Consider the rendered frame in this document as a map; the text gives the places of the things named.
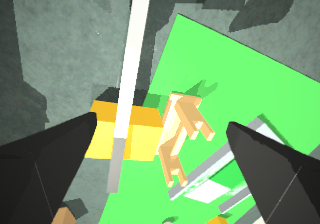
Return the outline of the red putter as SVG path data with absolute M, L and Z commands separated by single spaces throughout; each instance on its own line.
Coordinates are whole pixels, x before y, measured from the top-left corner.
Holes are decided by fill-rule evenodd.
M 132 0 L 107 193 L 118 194 L 148 4 L 149 0 Z

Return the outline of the tan cube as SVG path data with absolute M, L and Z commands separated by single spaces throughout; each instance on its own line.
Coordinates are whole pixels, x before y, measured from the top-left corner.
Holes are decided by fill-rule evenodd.
M 67 207 L 59 208 L 52 224 L 75 224 L 76 219 Z

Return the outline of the yellow block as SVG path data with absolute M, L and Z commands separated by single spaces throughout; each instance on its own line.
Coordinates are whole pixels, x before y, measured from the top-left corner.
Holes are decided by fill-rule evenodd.
M 227 218 L 221 218 L 221 217 L 215 217 L 214 219 L 210 220 L 209 222 L 207 222 L 206 224 L 228 224 L 227 222 Z
M 97 115 L 97 127 L 85 157 L 111 159 L 118 103 L 94 100 L 90 112 Z M 153 161 L 163 124 L 159 110 L 131 107 L 123 160 Z

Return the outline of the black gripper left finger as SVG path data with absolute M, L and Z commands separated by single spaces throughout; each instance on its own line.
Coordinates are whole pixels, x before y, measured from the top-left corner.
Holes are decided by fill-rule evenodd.
M 52 224 L 96 127 L 87 112 L 0 146 L 0 224 Z

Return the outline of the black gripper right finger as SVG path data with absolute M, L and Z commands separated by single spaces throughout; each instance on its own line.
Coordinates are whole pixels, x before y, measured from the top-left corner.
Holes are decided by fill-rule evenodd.
M 226 136 L 265 224 L 320 224 L 320 160 L 235 121 Z

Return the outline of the green mat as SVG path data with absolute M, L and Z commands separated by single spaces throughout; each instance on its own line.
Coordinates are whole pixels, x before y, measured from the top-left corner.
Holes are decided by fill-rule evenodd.
M 170 92 L 201 97 L 198 110 L 214 130 L 198 129 L 178 154 L 190 174 L 228 141 L 230 121 L 244 126 L 258 117 L 284 145 L 309 154 L 320 145 L 320 83 L 177 14 L 142 107 L 164 113 Z M 168 190 L 159 155 L 123 160 L 118 194 L 110 193 L 98 224 L 206 224 L 215 217 L 233 224 L 256 203 L 250 195 L 221 214 L 218 200 L 203 203 Z

